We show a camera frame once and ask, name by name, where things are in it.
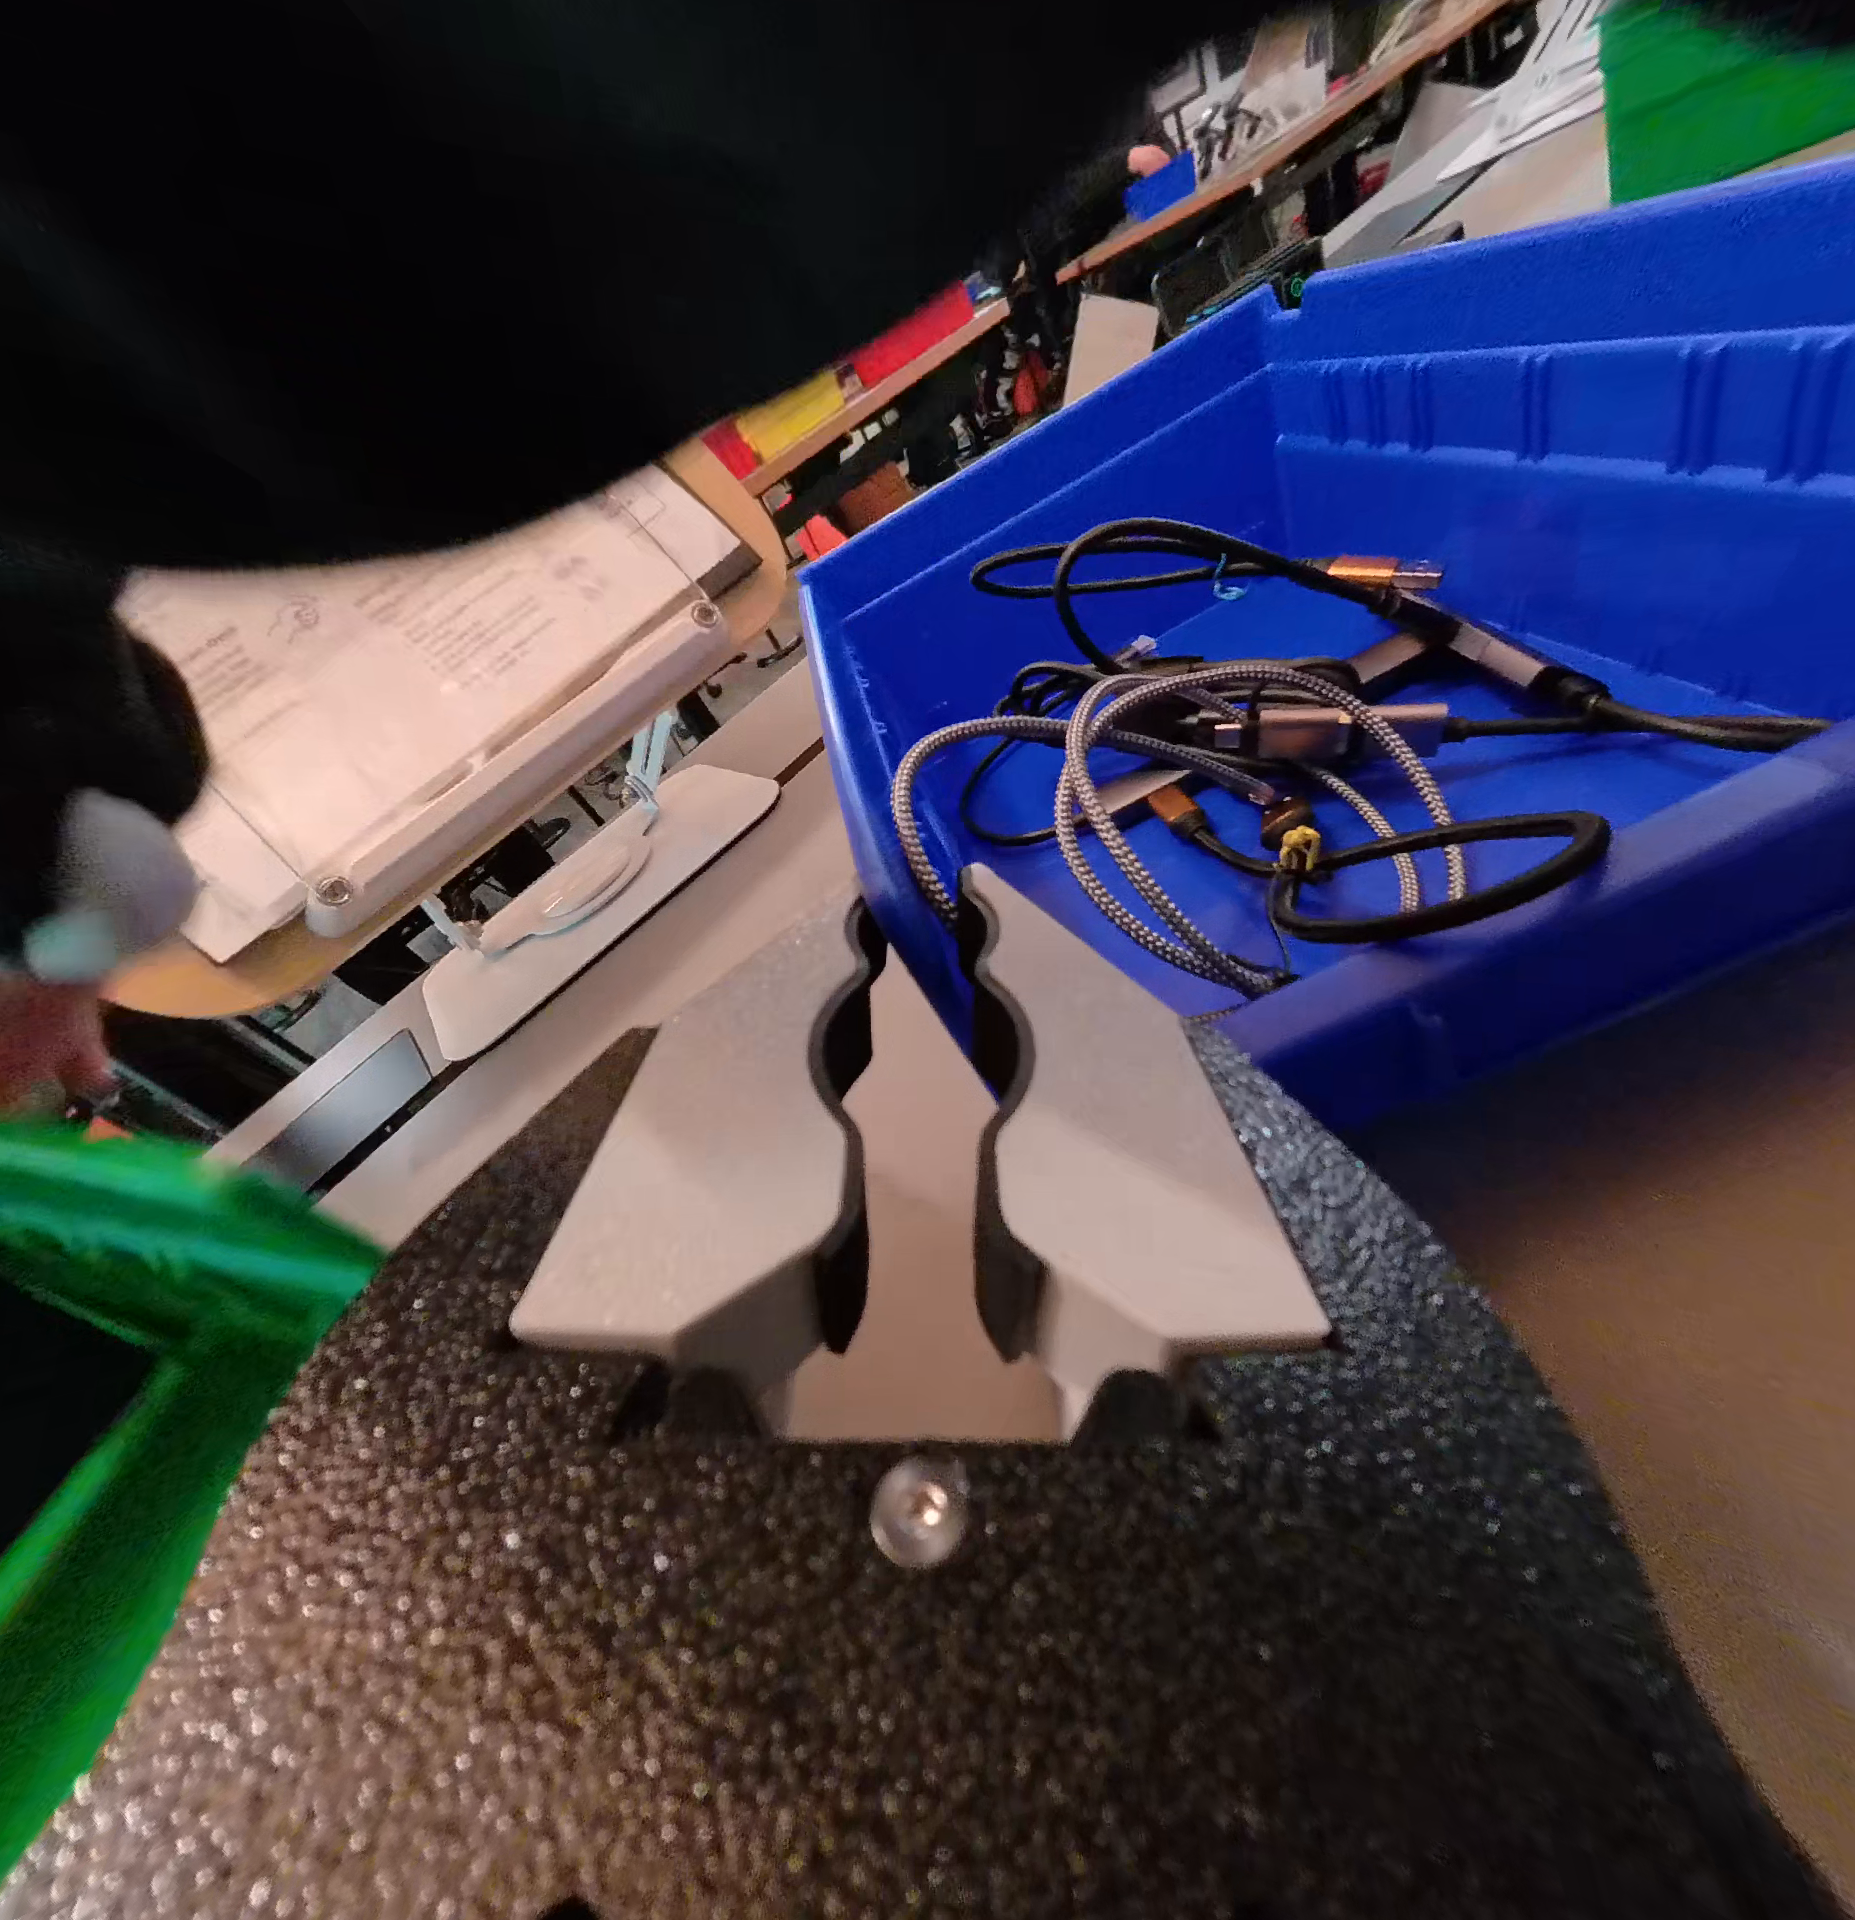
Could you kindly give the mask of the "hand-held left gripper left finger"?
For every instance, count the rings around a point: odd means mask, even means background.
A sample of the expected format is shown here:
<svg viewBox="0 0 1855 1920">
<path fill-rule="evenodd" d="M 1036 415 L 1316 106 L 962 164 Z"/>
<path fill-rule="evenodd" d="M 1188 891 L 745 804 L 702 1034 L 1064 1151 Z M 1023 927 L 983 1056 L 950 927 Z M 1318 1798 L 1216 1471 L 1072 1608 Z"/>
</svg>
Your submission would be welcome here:
<svg viewBox="0 0 1855 1920">
<path fill-rule="evenodd" d="M 654 1031 L 512 1307 L 520 1344 L 734 1380 L 849 1350 L 870 1234 L 844 1097 L 886 958 L 865 902 L 829 899 Z"/>
</svg>

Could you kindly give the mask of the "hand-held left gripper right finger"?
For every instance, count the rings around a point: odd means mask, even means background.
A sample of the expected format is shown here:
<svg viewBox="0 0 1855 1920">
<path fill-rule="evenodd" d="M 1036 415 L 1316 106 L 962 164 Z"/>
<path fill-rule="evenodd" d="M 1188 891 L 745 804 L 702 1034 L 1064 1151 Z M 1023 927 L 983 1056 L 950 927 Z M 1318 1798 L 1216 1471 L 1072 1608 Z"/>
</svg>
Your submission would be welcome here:
<svg viewBox="0 0 1855 1920">
<path fill-rule="evenodd" d="M 962 870 L 969 1058 L 993 1095 L 976 1175 L 976 1307 L 1052 1378 L 1313 1351 L 1330 1321 L 1163 1003 L 1004 876 Z"/>
</svg>

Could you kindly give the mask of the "green plastic bin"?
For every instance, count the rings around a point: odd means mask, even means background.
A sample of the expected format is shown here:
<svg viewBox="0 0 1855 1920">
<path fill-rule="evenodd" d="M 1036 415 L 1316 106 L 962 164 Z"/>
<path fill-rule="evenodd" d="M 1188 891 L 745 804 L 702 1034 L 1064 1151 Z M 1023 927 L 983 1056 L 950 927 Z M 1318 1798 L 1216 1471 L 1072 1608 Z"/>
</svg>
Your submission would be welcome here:
<svg viewBox="0 0 1855 1920">
<path fill-rule="evenodd" d="M 1855 4 L 1609 4 L 1599 63 L 1614 206 L 1855 133 Z"/>
<path fill-rule="evenodd" d="M 303 1192 L 178 1142 L 0 1118 L 0 1884 L 381 1261 Z"/>
</svg>

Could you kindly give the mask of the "person's right forearm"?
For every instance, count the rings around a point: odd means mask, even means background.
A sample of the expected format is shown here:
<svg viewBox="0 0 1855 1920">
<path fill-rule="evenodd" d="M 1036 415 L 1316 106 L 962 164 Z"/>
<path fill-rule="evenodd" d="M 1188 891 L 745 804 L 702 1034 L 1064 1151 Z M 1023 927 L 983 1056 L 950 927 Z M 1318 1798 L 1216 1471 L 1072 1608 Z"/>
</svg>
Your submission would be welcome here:
<svg viewBox="0 0 1855 1920">
<path fill-rule="evenodd" d="M 136 570 L 577 503 L 1003 242 L 1269 4 L 0 4 L 0 965 L 80 789 L 178 820 Z"/>
</svg>

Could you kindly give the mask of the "person's right hand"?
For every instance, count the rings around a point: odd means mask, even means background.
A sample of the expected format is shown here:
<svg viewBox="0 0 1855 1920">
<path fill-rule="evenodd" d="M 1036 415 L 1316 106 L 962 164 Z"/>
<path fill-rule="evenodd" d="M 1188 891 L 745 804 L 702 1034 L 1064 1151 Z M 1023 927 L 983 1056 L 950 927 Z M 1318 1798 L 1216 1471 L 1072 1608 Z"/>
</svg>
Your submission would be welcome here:
<svg viewBox="0 0 1855 1920">
<path fill-rule="evenodd" d="M 93 1103 L 113 1080 L 94 986 L 0 974 L 0 1114 Z"/>
</svg>

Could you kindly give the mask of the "wooden document stand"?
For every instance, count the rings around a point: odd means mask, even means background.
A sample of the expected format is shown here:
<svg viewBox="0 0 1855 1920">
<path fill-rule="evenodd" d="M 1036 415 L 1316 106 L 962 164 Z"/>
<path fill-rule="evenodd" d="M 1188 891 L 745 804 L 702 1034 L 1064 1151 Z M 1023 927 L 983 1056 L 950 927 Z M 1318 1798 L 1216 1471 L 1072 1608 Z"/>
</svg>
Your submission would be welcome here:
<svg viewBox="0 0 1855 1920">
<path fill-rule="evenodd" d="M 717 514 L 755 556 L 754 570 L 715 598 L 725 627 L 725 651 L 705 660 L 701 670 L 701 682 L 705 682 L 717 678 L 741 651 L 754 647 L 781 602 L 791 559 L 769 500 L 780 480 L 734 475 L 702 435 L 674 447 L 658 464 L 685 493 L 696 494 L 708 513 Z M 267 929 L 228 961 L 213 961 L 190 942 L 173 936 L 162 948 L 124 963 L 102 986 L 102 1001 L 110 1007 L 169 1020 L 236 1018 L 290 1001 L 320 986 L 342 961 L 418 910 L 442 880 L 475 864 L 508 831 L 534 816 L 540 804 L 540 798 L 515 801 L 495 826 L 459 829 L 459 839 L 434 857 L 415 889 L 375 910 L 358 927 L 322 935 L 296 918 Z"/>
</svg>

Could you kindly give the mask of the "grey framed dark panel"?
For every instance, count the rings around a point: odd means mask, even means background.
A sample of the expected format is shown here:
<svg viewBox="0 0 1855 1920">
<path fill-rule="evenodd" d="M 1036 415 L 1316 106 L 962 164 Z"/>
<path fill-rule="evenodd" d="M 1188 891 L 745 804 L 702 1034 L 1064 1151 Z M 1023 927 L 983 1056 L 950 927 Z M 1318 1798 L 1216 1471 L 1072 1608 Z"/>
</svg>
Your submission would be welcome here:
<svg viewBox="0 0 1855 1920">
<path fill-rule="evenodd" d="M 380 1036 L 359 1028 L 236 1122 L 210 1159 L 317 1192 L 433 1082 L 434 1070 L 411 1028 Z"/>
</svg>

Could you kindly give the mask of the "blue header exercise sheet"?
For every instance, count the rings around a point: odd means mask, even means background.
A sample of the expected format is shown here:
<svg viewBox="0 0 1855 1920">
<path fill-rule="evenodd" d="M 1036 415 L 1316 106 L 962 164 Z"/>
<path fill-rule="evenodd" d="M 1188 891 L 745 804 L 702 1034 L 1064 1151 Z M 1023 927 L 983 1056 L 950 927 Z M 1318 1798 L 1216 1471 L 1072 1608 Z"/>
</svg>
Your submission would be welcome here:
<svg viewBox="0 0 1855 1920">
<path fill-rule="evenodd" d="M 186 681 L 213 776 L 178 839 L 214 963 L 337 936 L 622 746 L 723 665 L 757 553 L 658 465 L 429 554 L 141 573 L 120 615 Z"/>
</svg>

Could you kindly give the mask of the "yellow plastic bin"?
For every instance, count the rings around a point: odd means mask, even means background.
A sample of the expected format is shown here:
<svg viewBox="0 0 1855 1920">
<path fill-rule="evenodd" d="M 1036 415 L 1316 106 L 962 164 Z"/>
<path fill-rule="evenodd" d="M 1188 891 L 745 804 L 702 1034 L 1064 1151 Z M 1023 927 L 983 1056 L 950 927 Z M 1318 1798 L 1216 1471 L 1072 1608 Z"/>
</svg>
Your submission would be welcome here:
<svg viewBox="0 0 1855 1920">
<path fill-rule="evenodd" d="M 809 433 L 821 428 L 844 405 L 845 394 L 839 372 L 829 366 L 794 389 L 737 411 L 732 425 L 740 442 L 750 450 L 754 465 L 761 468 Z"/>
</svg>

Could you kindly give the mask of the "red plastic bin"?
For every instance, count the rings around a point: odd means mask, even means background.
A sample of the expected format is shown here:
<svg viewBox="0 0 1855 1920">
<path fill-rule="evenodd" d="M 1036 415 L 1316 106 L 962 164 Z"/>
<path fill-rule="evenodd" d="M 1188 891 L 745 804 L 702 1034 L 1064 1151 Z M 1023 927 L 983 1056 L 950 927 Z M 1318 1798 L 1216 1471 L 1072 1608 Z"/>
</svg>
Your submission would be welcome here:
<svg viewBox="0 0 1855 1920">
<path fill-rule="evenodd" d="M 960 334 L 973 317 L 976 306 L 969 290 L 957 280 L 939 290 L 914 313 L 883 330 L 863 347 L 852 349 L 839 362 L 844 390 L 870 390 L 913 366 L 940 342 Z"/>
</svg>

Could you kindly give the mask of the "wooden background table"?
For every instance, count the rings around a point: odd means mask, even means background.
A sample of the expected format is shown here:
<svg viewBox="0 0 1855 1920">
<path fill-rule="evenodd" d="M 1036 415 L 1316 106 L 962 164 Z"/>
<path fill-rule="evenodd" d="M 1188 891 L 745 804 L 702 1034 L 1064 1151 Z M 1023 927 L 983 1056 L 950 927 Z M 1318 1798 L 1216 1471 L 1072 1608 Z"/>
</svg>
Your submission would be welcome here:
<svg viewBox="0 0 1855 1920">
<path fill-rule="evenodd" d="M 1424 13 L 1421 31 L 1392 42 L 1382 56 L 1372 58 L 1351 80 L 1330 90 L 1324 103 L 1310 117 L 1262 140 L 1245 157 L 1222 165 L 1192 195 L 1146 218 L 1123 221 L 1104 240 L 1059 264 L 1055 283 L 1072 285 L 1100 274 L 1140 247 L 1226 209 L 1242 196 L 1257 195 L 1269 179 L 1294 168 L 1301 158 L 1323 157 L 1324 145 L 1348 133 L 1372 102 L 1404 83 L 1426 63 L 1440 62 L 1478 29 L 1513 13 L 1514 4 L 1443 3 L 1421 11 Z"/>
</svg>

